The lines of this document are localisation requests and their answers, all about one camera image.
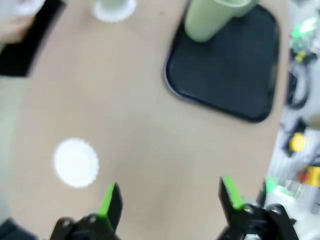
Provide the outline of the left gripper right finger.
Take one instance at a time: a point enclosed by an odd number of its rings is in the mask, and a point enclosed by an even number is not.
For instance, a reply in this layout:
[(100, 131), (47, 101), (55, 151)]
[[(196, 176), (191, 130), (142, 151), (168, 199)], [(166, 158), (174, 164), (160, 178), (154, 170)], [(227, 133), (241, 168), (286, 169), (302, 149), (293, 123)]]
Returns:
[(297, 240), (295, 219), (279, 203), (267, 204), (275, 181), (266, 178), (255, 203), (245, 202), (230, 176), (219, 180), (219, 200), (227, 226), (219, 240)]

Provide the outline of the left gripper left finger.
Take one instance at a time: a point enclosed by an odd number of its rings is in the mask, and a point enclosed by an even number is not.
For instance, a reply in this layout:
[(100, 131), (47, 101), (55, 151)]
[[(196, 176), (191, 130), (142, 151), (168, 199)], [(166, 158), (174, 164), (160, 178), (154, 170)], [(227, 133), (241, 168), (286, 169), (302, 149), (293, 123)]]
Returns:
[(51, 240), (119, 240), (117, 227), (121, 219), (123, 200), (117, 183), (108, 186), (96, 213), (74, 220), (60, 218), (52, 231)]

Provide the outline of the person's left hand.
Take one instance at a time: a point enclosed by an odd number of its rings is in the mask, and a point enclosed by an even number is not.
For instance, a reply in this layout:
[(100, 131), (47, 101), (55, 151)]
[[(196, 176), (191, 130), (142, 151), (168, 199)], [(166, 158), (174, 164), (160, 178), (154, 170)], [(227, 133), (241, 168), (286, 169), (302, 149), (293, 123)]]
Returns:
[(0, 18), (0, 44), (20, 43), (35, 21), (35, 14), (11, 15)]

